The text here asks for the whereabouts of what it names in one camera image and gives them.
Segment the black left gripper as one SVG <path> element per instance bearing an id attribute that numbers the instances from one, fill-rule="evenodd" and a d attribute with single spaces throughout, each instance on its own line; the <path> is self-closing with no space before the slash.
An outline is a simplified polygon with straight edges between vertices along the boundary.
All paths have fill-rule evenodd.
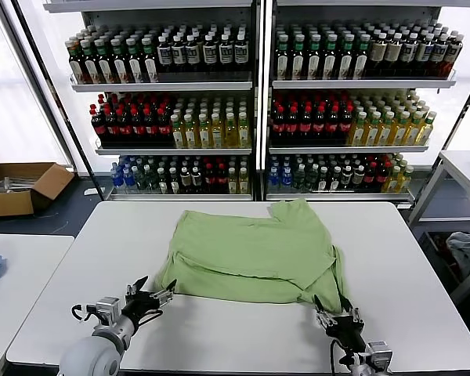
<path id="1" fill-rule="evenodd" d="M 128 317 L 134 326 L 141 326 L 140 321 L 151 315 L 144 323 L 154 320 L 163 314 L 160 309 L 167 305 L 174 296 L 177 279 L 174 279 L 165 289 L 152 293 L 141 291 L 148 276 L 139 278 L 134 284 L 128 284 L 125 296 L 125 306 L 121 314 Z"/>

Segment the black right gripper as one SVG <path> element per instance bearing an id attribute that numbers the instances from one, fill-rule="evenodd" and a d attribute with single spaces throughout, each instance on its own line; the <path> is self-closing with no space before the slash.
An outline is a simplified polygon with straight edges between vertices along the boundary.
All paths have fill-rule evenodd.
<path id="1" fill-rule="evenodd" d="M 351 353 L 363 353 L 366 348 L 362 338 L 364 328 L 360 311 L 342 294 L 339 295 L 342 313 L 332 317 L 324 308 L 317 295 L 313 296 L 316 318 L 326 334 L 336 339 L 340 346 Z"/>

